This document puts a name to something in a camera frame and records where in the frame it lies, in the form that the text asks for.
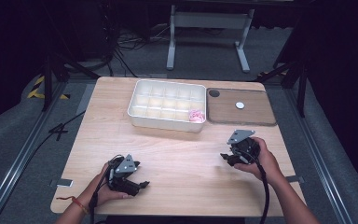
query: pink object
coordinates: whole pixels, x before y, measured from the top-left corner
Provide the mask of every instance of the pink object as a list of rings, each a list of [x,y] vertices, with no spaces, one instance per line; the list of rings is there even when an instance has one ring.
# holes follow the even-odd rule
[[[197,109],[188,111],[188,117],[191,122],[202,123],[205,121],[205,115]]]

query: white plastic bin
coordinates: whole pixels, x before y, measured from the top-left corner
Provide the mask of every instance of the white plastic bin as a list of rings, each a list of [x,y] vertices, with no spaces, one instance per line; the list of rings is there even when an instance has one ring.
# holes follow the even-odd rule
[[[190,121],[190,111],[203,115]],[[199,133],[206,120],[206,88],[201,85],[141,79],[128,108],[134,126]]]

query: black controller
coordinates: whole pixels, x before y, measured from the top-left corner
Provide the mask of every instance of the black controller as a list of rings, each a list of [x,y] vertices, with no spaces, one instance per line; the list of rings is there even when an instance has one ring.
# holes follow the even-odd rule
[[[120,156],[112,159],[109,164],[109,170],[106,173],[107,186],[111,190],[126,192],[129,195],[135,196],[140,189],[146,188],[149,184],[145,181],[140,184],[135,184],[127,179],[136,170],[140,162],[134,161],[131,155],[126,158]]]
[[[228,139],[227,143],[231,145],[232,155],[220,155],[230,166],[235,163],[252,164],[257,160],[260,154],[260,146],[258,143],[249,136],[254,134],[255,131],[236,130],[234,134]]]

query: tape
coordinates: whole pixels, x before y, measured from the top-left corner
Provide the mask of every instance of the tape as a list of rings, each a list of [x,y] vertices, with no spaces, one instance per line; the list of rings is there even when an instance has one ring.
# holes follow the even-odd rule
[[[39,98],[39,99],[45,99],[45,94],[38,93],[40,85],[42,85],[42,82],[45,80],[45,76],[40,75],[40,77],[36,80],[34,83],[34,86],[32,87],[30,93],[28,93],[27,98]],[[60,99],[62,100],[68,100],[71,98],[71,94],[63,94],[61,95]]]

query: wooden table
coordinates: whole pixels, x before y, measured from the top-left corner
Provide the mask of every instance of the wooden table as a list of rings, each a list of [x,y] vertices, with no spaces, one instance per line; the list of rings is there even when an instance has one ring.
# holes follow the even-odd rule
[[[117,154],[131,154],[140,161],[129,180],[150,181],[146,189],[128,200],[112,201],[96,209],[110,215],[259,217],[265,192],[253,175],[230,167],[220,153],[230,153],[228,138],[234,130],[255,130],[276,156],[285,176],[295,171],[276,126],[235,126],[205,122],[200,133],[149,129],[131,125],[127,108],[137,78],[98,79],[78,131],[62,178],[72,187],[58,187],[51,210],[61,213],[70,201],[56,197],[79,195],[103,164]],[[201,84],[206,88],[263,91],[259,83],[169,79]],[[303,199],[299,184],[292,183]],[[269,216],[282,216],[270,189]]]

